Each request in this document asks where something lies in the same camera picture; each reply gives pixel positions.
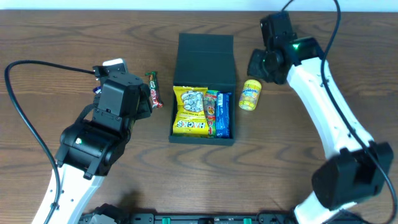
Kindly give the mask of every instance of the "yellow snack bag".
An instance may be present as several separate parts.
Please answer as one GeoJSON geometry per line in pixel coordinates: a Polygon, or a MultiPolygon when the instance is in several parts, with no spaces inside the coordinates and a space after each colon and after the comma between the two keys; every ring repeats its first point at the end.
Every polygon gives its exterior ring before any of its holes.
{"type": "Polygon", "coordinates": [[[173,134],[207,136],[209,126],[203,111],[203,96],[207,87],[174,86],[173,89],[177,98],[173,134]]]}

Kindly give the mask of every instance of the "blue snack wrapper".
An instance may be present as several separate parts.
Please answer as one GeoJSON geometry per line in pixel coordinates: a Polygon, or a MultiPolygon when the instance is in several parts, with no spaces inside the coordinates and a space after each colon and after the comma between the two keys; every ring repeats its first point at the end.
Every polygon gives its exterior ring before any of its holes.
{"type": "Polygon", "coordinates": [[[229,138],[229,96],[230,93],[217,94],[216,137],[229,138]]]}

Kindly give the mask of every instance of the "box lid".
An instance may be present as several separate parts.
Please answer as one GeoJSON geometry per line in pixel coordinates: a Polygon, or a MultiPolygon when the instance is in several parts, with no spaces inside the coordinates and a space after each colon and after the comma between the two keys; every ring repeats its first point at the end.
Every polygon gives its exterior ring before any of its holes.
{"type": "Polygon", "coordinates": [[[209,89],[236,86],[233,36],[180,34],[173,84],[209,89]]]}

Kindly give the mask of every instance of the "yellow bottle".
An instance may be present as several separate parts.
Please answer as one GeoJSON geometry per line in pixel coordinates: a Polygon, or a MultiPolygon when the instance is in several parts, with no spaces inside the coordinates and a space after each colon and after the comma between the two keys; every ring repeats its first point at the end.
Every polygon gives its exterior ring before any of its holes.
{"type": "Polygon", "coordinates": [[[239,107],[248,111],[256,109],[260,92],[261,83],[259,81],[248,80],[244,82],[242,95],[239,99],[239,107]]]}

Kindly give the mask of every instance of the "yellow can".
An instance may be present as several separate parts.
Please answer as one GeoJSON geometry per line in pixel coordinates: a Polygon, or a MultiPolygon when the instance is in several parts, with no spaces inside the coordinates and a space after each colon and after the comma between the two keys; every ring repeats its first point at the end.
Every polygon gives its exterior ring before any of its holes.
{"type": "Polygon", "coordinates": [[[239,107],[248,111],[256,109],[260,92],[261,83],[259,81],[248,80],[244,82],[242,95],[239,99],[239,107]]]}

